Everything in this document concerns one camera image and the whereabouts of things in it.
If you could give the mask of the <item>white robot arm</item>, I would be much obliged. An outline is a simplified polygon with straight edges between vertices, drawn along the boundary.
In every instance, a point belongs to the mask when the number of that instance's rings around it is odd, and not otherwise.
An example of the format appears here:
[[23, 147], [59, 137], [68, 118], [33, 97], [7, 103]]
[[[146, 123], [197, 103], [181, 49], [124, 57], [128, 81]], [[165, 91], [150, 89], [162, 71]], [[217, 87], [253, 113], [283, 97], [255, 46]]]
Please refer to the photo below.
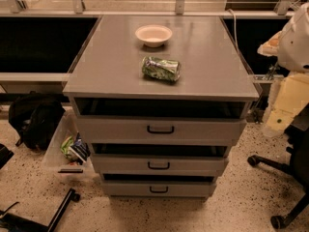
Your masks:
[[301, 5], [281, 31], [261, 44], [258, 53], [276, 56], [277, 64], [289, 71], [271, 84], [263, 116], [263, 135], [274, 137], [309, 103], [309, 3]]

